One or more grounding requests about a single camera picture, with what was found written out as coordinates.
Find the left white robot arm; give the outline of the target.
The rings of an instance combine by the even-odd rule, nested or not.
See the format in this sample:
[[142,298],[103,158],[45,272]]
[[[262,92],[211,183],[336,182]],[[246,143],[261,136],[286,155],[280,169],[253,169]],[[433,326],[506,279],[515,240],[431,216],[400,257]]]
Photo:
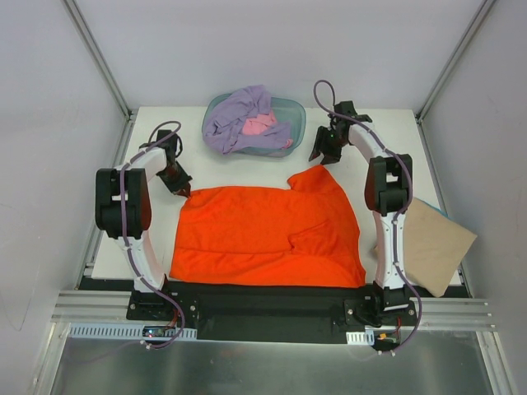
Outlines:
[[134,275],[134,289],[153,293],[147,298],[145,309],[157,320],[169,318],[175,302],[159,292],[167,276],[156,259],[149,236],[152,224],[149,182],[159,179],[170,194],[190,197],[192,177],[178,162],[183,152],[180,127],[176,121],[163,123],[122,165],[96,172],[96,225],[123,251]]

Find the orange t shirt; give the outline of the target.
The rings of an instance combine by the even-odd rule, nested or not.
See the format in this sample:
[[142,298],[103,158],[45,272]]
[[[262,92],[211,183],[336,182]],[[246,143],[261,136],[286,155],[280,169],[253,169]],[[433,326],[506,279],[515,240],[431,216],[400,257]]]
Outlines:
[[192,192],[180,210],[170,277],[240,286],[359,288],[366,271],[346,193],[322,165],[289,187]]

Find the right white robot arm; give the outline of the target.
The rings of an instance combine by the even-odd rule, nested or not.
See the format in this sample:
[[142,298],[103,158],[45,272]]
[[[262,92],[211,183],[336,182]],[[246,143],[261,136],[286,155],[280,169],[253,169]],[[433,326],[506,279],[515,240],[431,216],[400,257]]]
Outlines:
[[375,284],[382,290],[403,288],[403,227],[413,199],[412,157],[391,151],[373,130],[370,116],[358,114],[352,101],[340,102],[327,113],[329,126],[318,128],[309,160],[321,157],[322,165],[331,165],[341,160],[345,146],[359,150],[368,164],[364,198],[377,237]]

